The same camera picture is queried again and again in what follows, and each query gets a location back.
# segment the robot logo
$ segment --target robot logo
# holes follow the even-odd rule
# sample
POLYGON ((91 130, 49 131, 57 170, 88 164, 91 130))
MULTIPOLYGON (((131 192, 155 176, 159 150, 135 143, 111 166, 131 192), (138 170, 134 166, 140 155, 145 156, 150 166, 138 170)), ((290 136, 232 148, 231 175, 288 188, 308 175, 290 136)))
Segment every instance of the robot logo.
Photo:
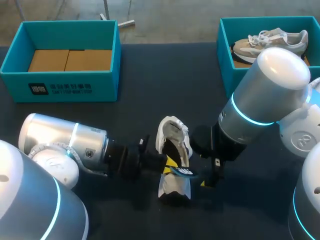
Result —
POLYGON ((310 151, 317 143, 315 137, 306 131, 296 131, 291 136, 292 144, 299 150, 310 151))

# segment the cardboard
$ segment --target cardboard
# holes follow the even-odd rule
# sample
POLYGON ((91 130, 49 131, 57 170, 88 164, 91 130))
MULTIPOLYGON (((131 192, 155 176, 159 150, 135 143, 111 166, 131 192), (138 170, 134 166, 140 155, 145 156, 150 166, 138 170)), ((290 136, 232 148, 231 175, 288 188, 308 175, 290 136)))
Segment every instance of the cardboard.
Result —
POLYGON ((109 71, 112 50, 70 50, 65 71, 109 71))
POLYGON ((63 72, 69 50, 35 50, 28 72, 63 72))
MULTIPOLYGON (((252 64, 243 63, 243 62, 238 62, 238 61, 234 60, 233 58, 232 58, 232 60, 233 60, 234 67, 235 67, 236 69, 251 68, 251 66, 252 66, 252 64)), ((308 61, 308 59, 307 59, 307 56, 304 56, 304 60, 303 60, 303 61, 305 62, 305 64, 306 64, 308 67, 310 67, 310 63, 309 63, 309 61, 308 61)))

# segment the white sneaker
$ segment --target white sneaker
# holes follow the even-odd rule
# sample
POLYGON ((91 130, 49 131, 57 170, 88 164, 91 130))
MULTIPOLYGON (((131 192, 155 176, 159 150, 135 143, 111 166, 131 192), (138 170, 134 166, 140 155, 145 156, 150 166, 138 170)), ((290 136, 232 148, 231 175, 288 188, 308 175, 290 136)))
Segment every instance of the white sneaker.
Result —
MULTIPOLYGON (((166 116, 159 125, 155 148, 159 154, 166 154, 178 167, 189 167, 192 148, 188 128, 175 116, 166 116)), ((162 174, 158 197, 164 202, 179 202, 191 199, 190 179, 173 173, 162 174)))
POLYGON ((239 62, 252 64, 258 55, 267 48, 277 47, 289 50, 301 57, 308 46, 308 32, 289 33, 276 28, 261 31, 259 35, 249 35, 246 39, 238 40, 231 46, 233 57, 239 62))

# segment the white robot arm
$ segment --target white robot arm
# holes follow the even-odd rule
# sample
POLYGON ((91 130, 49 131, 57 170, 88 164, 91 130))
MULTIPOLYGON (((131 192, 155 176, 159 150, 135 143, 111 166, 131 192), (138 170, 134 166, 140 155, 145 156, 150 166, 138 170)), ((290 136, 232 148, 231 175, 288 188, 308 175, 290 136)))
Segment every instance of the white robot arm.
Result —
POLYGON ((319 82, 320 78, 309 84, 309 96, 301 108, 277 122, 284 146, 304 158, 320 142, 320 93, 316 89, 319 82))

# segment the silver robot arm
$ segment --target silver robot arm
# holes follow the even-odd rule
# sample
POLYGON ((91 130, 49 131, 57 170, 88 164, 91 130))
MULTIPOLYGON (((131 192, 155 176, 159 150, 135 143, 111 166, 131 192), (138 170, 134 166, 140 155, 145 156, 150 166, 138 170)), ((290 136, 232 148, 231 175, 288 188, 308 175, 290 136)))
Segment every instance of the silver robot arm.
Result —
POLYGON ((190 138, 200 156, 211 158, 211 175, 202 186, 223 178, 226 161, 239 154, 270 125, 310 101, 310 71, 304 61, 282 48, 264 50, 243 77, 214 126, 198 126, 190 138))

